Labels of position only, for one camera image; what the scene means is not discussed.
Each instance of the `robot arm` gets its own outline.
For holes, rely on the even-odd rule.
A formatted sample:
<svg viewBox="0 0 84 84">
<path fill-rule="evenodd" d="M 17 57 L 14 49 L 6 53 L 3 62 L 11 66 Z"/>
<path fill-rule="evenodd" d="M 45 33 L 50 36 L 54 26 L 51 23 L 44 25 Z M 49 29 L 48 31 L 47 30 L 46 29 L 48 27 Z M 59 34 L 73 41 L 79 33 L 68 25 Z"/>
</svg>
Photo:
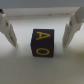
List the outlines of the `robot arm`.
<svg viewBox="0 0 84 84">
<path fill-rule="evenodd" d="M 17 38 L 14 33 L 13 27 L 9 22 L 6 14 L 4 14 L 3 10 L 0 9 L 0 31 L 5 35 L 8 41 L 16 47 Z"/>
<path fill-rule="evenodd" d="M 84 7 L 79 8 L 74 15 L 71 16 L 69 25 L 66 24 L 65 32 L 62 39 L 63 48 L 67 48 L 74 34 L 80 30 L 84 21 Z"/>
</svg>

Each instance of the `cube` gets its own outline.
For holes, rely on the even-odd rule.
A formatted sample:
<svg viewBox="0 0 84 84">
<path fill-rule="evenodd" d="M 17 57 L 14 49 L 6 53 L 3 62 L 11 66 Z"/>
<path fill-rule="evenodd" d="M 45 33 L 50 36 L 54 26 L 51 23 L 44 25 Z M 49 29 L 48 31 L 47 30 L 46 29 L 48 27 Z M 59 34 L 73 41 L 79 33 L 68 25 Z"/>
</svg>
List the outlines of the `cube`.
<svg viewBox="0 0 84 84">
<path fill-rule="evenodd" d="M 31 50 L 35 57 L 53 57 L 54 29 L 33 29 Z"/>
</svg>

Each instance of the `yellow letter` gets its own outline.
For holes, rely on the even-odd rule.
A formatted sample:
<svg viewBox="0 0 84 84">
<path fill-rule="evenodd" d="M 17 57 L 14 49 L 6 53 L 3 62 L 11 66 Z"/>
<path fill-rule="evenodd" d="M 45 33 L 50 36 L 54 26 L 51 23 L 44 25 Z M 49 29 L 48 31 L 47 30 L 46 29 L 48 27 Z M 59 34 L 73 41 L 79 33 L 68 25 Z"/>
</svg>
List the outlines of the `yellow letter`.
<svg viewBox="0 0 84 84">
<path fill-rule="evenodd" d="M 39 38 L 36 38 L 36 40 L 50 37 L 50 34 L 47 34 L 47 33 L 43 33 L 43 32 L 37 32 L 37 33 L 39 34 Z"/>
<path fill-rule="evenodd" d="M 39 50 L 46 50 L 47 53 L 44 53 L 44 54 L 39 53 Z M 45 49 L 45 48 L 39 48 L 39 49 L 36 50 L 36 53 L 39 54 L 39 55 L 48 55 L 50 53 L 50 51 L 48 49 Z"/>
</svg>

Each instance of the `letter a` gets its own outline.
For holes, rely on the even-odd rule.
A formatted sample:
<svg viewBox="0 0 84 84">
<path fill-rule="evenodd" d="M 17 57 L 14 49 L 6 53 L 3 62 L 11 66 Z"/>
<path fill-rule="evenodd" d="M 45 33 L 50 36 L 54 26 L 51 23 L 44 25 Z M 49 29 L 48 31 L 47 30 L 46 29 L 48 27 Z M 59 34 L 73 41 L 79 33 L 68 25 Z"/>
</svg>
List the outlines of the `letter a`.
<svg viewBox="0 0 84 84">
<path fill-rule="evenodd" d="M 43 32 L 37 32 L 37 33 L 39 34 L 39 38 L 36 38 L 36 40 L 40 40 L 40 39 L 50 37 L 50 34 L 47 34 L 47 33 L 43 33 Z"/>
</svg>

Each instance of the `black block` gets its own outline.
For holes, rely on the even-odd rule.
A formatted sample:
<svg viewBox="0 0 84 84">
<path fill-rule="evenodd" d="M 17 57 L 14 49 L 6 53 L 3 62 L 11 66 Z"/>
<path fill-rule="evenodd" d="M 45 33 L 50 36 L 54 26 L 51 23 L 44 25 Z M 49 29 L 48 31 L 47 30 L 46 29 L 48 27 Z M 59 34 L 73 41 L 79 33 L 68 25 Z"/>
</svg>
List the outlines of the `black block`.
<svg viewBox="0 0 84 84">
<path fill-rule="evenodd" d="M 54 29 L 33 29 L 31 49 L 33 56 L 53 57 Z"/>
</svg>

